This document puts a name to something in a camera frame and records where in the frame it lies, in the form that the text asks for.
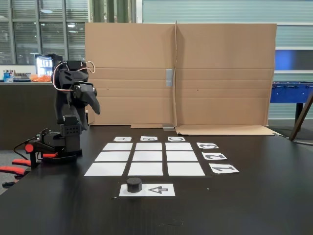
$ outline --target floor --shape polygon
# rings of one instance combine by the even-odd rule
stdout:
[[[292,119],[269,120],[268,124],[269,124],[270,129],[284,136],[288,136],[294,126],[294,120]],[[303,122],[301,131],[299,132],[296,139],[313,143],[313,119],[305,120]],[[313,146],[308,146],[308,145],[301,145],[301,146],[310,151],[313,151]],[[11,165],[12,160],[15,158],[20,158],[20,157],[17,154],[15,154],[13,151],[0,151],[0,166]],[[4,182],[12,182],[14,180],[15,179],[12,174],[0,173],[0,195],[6,191],[6,189],[2,188],[1,184]]]

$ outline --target black puck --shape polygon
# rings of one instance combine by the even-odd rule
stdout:
[[[127,181],[128,192],[140,192],[142,190],[142,181],[139,178],[129,178]]]

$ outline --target paper sheet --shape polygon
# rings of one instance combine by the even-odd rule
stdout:
[[[184,137],[179,137],[179,136],[173,136],[173,137],[168,137],[168,141],[180,142],[180,141],[185,141],[185,138]]]
[[[135,150],[162,150],[162,143],[137,143]]]
[[[157,137],[154,136],[142,136],[140,141],[157,141]]]
[[[203,153],[202,152],[202,154],[203,154],[203,157],[209,161],[227,159],[223,153]]]
[[[168,162],[197,162],[198,159],[192,151],[166,151]]]
[[[121,176],[126,163],[93,163],[85,176]]]
[[[162,151],[135,151],[133,162],[162,161]]]
[[[129,142],[132,140],[132,137],[115,137],[114,141],[116,142]]]
[[[130,151],[101,152],[95,162],[127,162]]]
[[[127,185],[121,185],[120,197],[155,197],[175,196],[173,184],[142,184],[140,192],[131,193],[127,191]]]
[[[107,143],[103,151],[130,151],[133,143]]]
[[[168,163],[169,176],[202,176],[205,175],[199,163]]]
[[[165,143],[166,150],[192,150],[190,143]]]
[[[217,174],[239,172],[234,166],[228,164],[212,164],[209,163],[212,171]]]
[[[218,148],[214,143],[197,143],[199,148],[209,149],[209,148]]]
[[[162,163],[132,163],[128,175],[163,175]]]

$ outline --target cardboard box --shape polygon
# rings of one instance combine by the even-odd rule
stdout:
[[[94,125],[173,124],[180,134],[272,135],[263,127],[275,24],[87,23]]]

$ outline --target printed arrow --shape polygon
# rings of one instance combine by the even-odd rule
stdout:
[[[168,191],[168,188],[162,188],[162,186],[159,186],[156,188],[151,188],[151,189],[149,189],[149,191],[162,194],[162,191]]]

